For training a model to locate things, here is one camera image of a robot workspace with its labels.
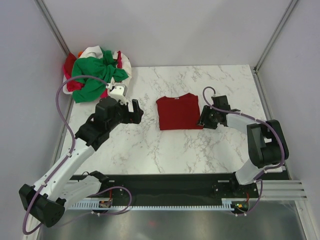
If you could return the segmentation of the dark red t shirt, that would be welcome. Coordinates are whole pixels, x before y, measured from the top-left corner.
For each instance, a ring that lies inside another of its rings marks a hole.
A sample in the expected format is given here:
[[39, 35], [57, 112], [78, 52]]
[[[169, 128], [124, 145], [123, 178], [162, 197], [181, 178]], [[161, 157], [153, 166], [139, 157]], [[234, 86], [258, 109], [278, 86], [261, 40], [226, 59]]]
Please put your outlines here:
[[187, 93], [179, 97], [163, 96], [156, 101], [159, 129], [168, 130], [202, 130], [198, 125], [200, 119], [199, 98]]

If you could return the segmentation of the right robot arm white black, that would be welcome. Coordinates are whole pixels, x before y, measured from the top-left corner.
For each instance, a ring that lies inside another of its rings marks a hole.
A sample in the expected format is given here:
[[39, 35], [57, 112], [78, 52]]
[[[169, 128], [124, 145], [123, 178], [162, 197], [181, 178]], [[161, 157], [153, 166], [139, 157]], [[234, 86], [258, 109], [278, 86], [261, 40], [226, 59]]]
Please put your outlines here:
[[229, 184], [230, 193], [240, 197], [247, 191], [247, 185], [262, 174], [282, 167], [289, 157], [289, 149], [278, 120], [263, 121], [232, 109], [225, 95], [211, 99], [213, 104], [203, 107], [197, 124], [212, 130], [222, 125], [247, 136], [249, 159], [233, 173]]

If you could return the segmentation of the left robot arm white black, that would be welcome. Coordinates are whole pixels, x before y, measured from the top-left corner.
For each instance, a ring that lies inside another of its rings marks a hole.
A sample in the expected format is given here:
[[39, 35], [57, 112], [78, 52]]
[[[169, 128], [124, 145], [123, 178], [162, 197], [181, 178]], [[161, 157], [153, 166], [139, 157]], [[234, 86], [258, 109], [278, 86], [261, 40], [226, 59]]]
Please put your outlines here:
[[26, 211], [42, 225], [51, 228], [62, 218], [65, 211], [80, 200], [97, 194], [106, 196], [110, 185], [106, 177], [94, 171], [85, 179], [67, 187], [66, 184], [78, 168], [106, 142], [111, 131], [120, 124], [139, 124], [144, 114], [136, 99], [133, 110], [128, 103], [121, 104], [110, 96], [101, 99], [86, 122], [80, 126], [65, 153], [47, 173], [33, 185], [24, 184], [19, 196]]

